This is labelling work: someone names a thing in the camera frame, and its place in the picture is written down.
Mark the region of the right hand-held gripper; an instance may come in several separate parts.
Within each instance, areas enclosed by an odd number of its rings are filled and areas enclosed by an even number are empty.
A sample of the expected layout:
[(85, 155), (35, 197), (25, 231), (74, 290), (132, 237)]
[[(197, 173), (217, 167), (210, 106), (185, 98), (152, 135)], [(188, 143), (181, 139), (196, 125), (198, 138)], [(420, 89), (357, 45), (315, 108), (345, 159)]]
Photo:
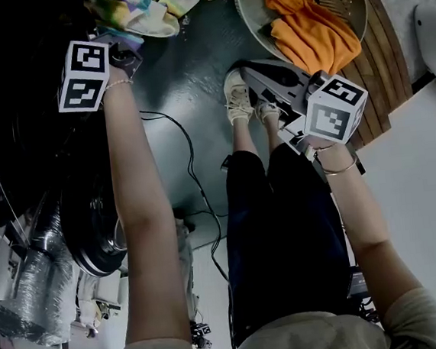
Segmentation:
[(239, 69), (259, 99), (282, 111), (279, 137), (292, 147), (308, 135), (346, 144), (369, 98), (367, 90), (343, 76), (318, 71), (309, 78), (282, 60), (245, 60)]

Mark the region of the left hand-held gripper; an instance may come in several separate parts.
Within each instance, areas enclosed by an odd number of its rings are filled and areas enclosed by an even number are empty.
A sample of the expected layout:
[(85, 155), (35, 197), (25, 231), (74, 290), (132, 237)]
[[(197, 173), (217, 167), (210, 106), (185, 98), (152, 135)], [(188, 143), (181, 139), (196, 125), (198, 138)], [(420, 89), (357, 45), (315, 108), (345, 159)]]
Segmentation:
[(71, 41), (63, 68), (58, 111), (98, 110), (108, 86), (110, 68), (121, 68), (132, 77), (142, 61), (139, 53), (120, 36)]

